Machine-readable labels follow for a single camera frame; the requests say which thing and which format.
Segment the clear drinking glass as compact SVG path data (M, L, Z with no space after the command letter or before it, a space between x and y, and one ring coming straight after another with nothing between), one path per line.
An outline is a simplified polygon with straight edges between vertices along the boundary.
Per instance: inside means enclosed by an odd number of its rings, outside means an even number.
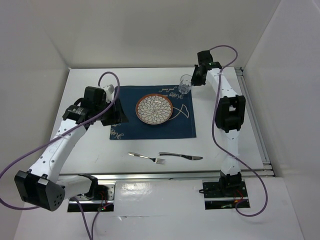
M180 78L178 90L182 95L188 94L192 89L192 76L184 74Z

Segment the blue fish placemat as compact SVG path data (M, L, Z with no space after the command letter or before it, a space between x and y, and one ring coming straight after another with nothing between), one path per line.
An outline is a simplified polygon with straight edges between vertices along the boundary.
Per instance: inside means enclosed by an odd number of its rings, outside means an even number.
M177 85L121 86L119 99L128 122L112 125L110 140L195 138L192 93Z

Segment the floral ceramic plate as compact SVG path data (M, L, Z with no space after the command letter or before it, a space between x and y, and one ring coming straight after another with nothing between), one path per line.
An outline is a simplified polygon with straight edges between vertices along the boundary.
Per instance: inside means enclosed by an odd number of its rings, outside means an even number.
M160 125L172 116L173 104L165 95L147 94L137 102L135 113L145 124Z

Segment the silver fork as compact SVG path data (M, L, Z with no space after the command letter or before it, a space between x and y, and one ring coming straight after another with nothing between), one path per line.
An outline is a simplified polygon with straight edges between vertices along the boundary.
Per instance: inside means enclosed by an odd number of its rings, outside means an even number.
M159 165L165 165L166 164L166 160L162 159L162 158L157 158L157 157L148 157L139 153L135 153L135 152L128 152L129 156L132 157L138 157L138 158L143 158L143 159L148 159L151 160L153 163L155 164L159 164Z

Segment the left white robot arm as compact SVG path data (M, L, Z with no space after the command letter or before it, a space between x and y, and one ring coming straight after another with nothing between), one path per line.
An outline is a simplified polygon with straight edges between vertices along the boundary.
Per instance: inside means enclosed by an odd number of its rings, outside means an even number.
M20 170L14 177L22 201L53 212L65 199L77 195L88 200L97 197L100 185L96 177L84 173L59 180L59 175L90 125L96 121L103 126L129 121L118 99L119 90L113 85L104 88L88 86L84 96L66 109L53 142L27 171Z

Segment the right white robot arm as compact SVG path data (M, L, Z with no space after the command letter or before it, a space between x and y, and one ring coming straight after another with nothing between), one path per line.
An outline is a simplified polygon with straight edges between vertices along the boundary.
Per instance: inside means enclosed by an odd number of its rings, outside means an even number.
M239 155L238 138L244 123L246 98L233 90L227 78L220 72L221 64L214 61L209 50L198 52L197 59L191 85L202 86L209 82L218 95L213 119L224 140L223 148L227 151L220 170L218 190L223 196L230 196L236 185L242 181L240 165L235 157Z

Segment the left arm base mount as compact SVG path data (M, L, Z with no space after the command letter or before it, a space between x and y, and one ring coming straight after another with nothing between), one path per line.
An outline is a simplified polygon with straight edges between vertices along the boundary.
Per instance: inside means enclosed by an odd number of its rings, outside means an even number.
M100 183L94 192L93 198L87 198L84 194L75 196L85 213L113 212L115 199L115 182Z

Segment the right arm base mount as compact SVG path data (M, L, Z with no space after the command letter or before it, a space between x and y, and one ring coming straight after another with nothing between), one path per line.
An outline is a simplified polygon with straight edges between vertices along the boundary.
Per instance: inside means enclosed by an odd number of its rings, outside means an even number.
M239 204L239 209L250 208L249 195L244 181L239 186L223 188L219 177L205 178L198 192L204 197L206 210L234 209L236 204Z

